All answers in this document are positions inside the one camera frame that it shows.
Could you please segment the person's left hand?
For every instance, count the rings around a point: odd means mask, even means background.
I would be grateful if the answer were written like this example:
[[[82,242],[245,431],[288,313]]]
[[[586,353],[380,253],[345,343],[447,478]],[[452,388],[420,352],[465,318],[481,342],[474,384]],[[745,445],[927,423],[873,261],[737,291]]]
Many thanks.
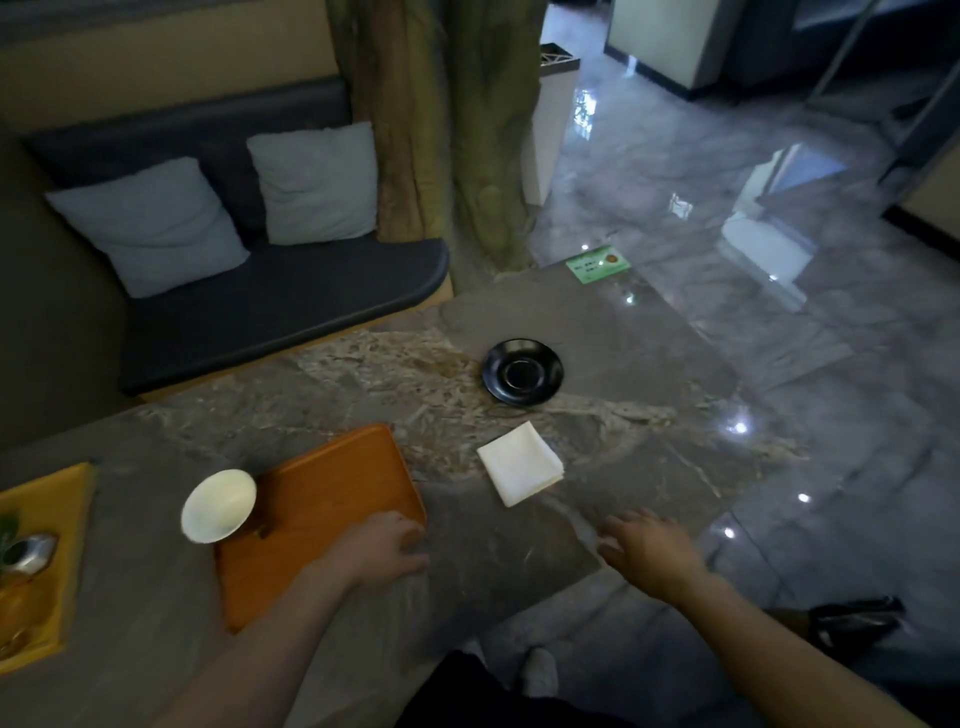
[[[344,592],[387,584],[396,580],[387,579],[390,555],[426,554],[418,550],[424,534],[419,522],[399,512],[376,513],[348,528],[311,569]]]

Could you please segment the person's right hand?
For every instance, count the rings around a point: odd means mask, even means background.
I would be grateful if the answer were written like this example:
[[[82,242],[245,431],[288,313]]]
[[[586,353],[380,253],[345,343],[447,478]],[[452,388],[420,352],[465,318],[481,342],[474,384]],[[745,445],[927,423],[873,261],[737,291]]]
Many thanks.
[[[648,509],[608,516],[598,533],[600,540],[616,540],[627,554],[624,580],[654,600],[681,606],[712,577],[685,529]]]

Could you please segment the person's right forearm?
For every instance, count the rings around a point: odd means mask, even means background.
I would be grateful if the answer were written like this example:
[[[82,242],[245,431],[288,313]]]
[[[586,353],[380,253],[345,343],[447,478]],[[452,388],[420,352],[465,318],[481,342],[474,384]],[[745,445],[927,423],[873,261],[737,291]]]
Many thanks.
[[[721,577],[694,572],[670,584],[661,599],[684,615],[730,682],[773,728],[929,728]]]

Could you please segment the person's left forearm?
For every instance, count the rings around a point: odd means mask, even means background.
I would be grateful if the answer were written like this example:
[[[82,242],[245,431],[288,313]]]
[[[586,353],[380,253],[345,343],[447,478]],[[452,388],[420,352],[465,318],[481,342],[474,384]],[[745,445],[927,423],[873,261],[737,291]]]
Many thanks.
[[[165,709],[152,728],[283,728],[356,570],[306,567]]]

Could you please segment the orange wooden tray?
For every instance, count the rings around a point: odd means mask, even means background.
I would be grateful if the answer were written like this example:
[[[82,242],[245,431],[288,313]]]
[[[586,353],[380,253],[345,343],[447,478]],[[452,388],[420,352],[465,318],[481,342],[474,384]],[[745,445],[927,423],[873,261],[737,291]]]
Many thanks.
[[[390,428],[373,423],[275,467],[256,481],[251,518],[214,545],[222,616],[237,634],[266,613],[298,572],[372,514],[422,527],[426,509]]]

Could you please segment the white folded napkin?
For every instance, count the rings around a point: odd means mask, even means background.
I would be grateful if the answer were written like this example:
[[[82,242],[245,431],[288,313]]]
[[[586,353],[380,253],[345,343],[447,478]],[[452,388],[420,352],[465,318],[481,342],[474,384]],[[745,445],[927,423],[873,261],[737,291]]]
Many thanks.
[[[561,481],[566,468],[531,421],[476,450],[502,503],[526,501]]]

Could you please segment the person's white shoe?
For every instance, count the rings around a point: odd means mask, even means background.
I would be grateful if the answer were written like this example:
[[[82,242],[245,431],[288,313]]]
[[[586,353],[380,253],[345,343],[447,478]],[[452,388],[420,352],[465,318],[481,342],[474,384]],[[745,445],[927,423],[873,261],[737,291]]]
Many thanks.
[[[517,690],[524,698],[546,699],[559,696],[557,661],[544,647],[532,648],[524,658],[517,677]]]

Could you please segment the person's dark trousers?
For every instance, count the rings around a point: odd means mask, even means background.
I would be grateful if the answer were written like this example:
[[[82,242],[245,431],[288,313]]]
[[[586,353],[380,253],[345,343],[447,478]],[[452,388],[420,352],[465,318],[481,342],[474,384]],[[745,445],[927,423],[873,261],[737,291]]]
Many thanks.
[[[474,654],[447,654],[407,703],[393,728],[638,728],[555,697],[504,687]]]

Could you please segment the black saucer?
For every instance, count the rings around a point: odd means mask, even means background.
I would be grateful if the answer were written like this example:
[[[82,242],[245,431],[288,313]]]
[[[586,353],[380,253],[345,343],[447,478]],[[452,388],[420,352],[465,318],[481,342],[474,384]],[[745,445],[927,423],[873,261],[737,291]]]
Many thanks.
[[[560,391],[565,368],[544,343],[515,338],[492,347],[481,364],[481,381],[499,403],[532,408],[546,404]]]

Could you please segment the white ceramic cup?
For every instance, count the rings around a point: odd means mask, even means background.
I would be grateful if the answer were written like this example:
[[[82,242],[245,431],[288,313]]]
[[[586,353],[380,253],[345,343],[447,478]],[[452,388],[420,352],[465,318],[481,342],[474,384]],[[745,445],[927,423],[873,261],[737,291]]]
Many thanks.
[[[187,496],[180,529],[193,544],[209,545],[232,536],[254,513],[256,480],[242,469],[220,470],[202,480]]]

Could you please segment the black bag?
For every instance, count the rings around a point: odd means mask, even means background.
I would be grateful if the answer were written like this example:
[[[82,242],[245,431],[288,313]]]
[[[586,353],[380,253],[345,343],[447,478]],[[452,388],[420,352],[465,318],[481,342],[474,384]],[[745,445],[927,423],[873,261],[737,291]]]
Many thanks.
[[[807,640],[837,660],[850,660],[897,631],[905,613],[903,601],[889,595],[824,604],[807,613]]]

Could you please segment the green card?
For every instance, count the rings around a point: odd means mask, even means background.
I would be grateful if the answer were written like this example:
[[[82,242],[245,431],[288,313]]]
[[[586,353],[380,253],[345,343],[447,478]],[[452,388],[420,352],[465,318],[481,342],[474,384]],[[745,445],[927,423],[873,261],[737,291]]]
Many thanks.
[[[614,246],[583,251],[564,261],[564,265],[581,285],[591,285],[632,268],[627,258]]]

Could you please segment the dark grey bench seat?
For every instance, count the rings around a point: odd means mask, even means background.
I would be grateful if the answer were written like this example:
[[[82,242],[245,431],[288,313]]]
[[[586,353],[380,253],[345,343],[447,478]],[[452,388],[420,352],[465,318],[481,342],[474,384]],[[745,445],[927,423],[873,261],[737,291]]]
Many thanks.
[[[249,251],[231,271],[127,305],[121,392],[148,398],[190,387],[451,296],[450,250],[442,239],[386,243],[369,233],[290,247],[268,243],[247,139],[352,121],[345,81],[329,76],[22,137],[57,188],[89,187],[195,159]]]

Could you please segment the yellow tray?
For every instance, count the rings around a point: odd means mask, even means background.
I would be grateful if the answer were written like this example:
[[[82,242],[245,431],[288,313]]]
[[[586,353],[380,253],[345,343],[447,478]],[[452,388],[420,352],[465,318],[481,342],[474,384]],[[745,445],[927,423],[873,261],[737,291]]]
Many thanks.
[[[37,533],[58,542],[32,577],[0,573],[0,676],[66,649],[77,602],[96,466],[81,462],[0,491],[0,550]]]

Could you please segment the silver metal container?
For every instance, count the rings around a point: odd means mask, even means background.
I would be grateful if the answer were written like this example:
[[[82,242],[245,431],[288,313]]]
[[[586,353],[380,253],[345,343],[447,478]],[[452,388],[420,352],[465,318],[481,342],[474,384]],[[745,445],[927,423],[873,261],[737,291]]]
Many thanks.
[[[58,541],[58,536],[51,533],[36,533],[11,541],[0,549],[0,574],[34,577],[51,564]]]

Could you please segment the small light grey cushion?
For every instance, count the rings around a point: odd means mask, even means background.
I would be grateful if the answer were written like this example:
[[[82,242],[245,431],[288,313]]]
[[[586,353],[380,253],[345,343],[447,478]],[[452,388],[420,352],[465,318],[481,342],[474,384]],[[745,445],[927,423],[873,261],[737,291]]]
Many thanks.
[[[246,148],[270,244],[347,240],[377,229],[378,158],[370,122],[258,134]]]

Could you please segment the large light grey cushion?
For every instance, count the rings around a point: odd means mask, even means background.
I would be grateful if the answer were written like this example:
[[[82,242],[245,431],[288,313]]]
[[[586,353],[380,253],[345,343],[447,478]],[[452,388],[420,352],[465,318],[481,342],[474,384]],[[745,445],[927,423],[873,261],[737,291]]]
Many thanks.
[[[196,158],[47,192],[45,198],[108,257],[132,299],[234,270],[250,256]]]

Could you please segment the white bin with black top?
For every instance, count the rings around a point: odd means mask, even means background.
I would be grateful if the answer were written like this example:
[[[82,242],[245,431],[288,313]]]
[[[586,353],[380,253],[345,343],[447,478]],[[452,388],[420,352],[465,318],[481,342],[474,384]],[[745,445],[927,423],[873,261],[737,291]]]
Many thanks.
[[[539,51],[539,94],[520,157],[525,202],[537,208],[549,197],[581,68],[581,59],[557,43],[542,43]]]

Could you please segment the artificial tree trunk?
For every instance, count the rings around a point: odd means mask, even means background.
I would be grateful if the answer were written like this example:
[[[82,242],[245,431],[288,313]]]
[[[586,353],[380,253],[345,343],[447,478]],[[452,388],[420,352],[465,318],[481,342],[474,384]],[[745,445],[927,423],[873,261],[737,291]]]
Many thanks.
[[[325,0],[355,121],[371,123],[376,236],[438,238],[453,276],[532,266],[522,147],[548,0]]]

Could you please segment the white counter block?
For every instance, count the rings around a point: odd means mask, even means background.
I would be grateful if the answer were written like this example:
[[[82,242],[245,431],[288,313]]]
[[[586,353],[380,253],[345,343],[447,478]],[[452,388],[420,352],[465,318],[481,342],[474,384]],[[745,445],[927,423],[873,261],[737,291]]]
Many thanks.
[[[675,96],[718,84],[748,0],[610,0],[604,52]]]

